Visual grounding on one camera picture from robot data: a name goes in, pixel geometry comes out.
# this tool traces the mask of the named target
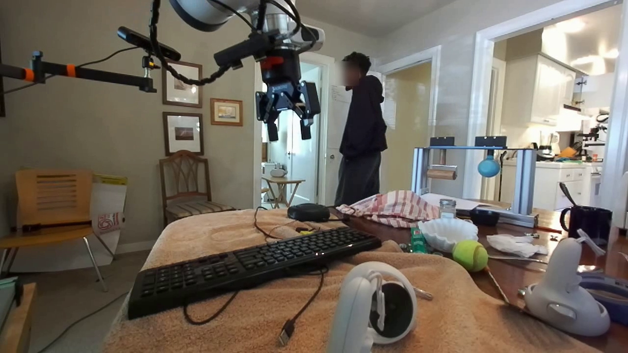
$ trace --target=kitchen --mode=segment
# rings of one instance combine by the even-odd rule
[[[562,210],[569,200],[597,204],[609,108],[619,57],[617,6],[558,22],[495,45],[489,126],[509,147],[534,147],[534,208]],[[515,157],[499,157],[503,173],[485,182],[489,198],[513,202]]]

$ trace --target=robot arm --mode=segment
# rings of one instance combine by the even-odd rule
[[[301,118],[301,135],[310,139],[320,102],[316,86],[301,80],[299,55],[320,45],[324,31],[301,24],[295,0],[171,0],[171,6],[201,31],[216,31],[232,16],[242,20],[244,14],[250,16],[246,20],[252,28],[250,37],[214,55],[218,73],[240,69],[246,57],[259,61],[267,92],[255,94],[255,106],[257,118],[267,124],[269,139],[277,141],[275,120],[283,110],[293,110]]]

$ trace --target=black keyboard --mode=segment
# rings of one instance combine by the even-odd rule
[[[326,267],[330,261],[379,247],[377,237],[348,228],[208,255],[142,271],[128,318],[142,318],[240,288]]]

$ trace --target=bottle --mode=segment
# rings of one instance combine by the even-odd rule
[[[411,228],[411,243],[409,243],[411,253],[430,253],[430,245],[426,237],[422,235],[418,224],[412,224]]]

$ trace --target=gray wall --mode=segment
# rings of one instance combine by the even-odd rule
[[[116,29],[128,26],[148,33],[151,0],[0,0],[0,45],[4,65],[30,67],[30,53],[44,51],[51,63],[85,63],[130,47]],[[373,41],[334,26],[324,55],[350,49],[373,51]],[[216,71],[212,55],[242,41],[250,29],[232,20],[212,33],[189,28],[169,2],[161,4],[159,41],[179,49],[183,61],[202,63],[204,77]],[[142,75],[144,51],[122,53],[93,69]],[[22,86],[4,80],[4,88]],[[134,86],[51,78],[6,96],[8,116],[0,118],[0,231],[14,220],[14,171],[22,167],[87,169],[130,179],[122,245],[151,243],[161,231],[157,161],[165,155],[163,112],[204,114],[204,155],[212,169],[216,202],[248,208],[254,204],[254,90],[255,63],[226,73],[202,90],[202,108],[165,106],[161,92]],[[244,126],[210,126],[210,98],[244,102]]]

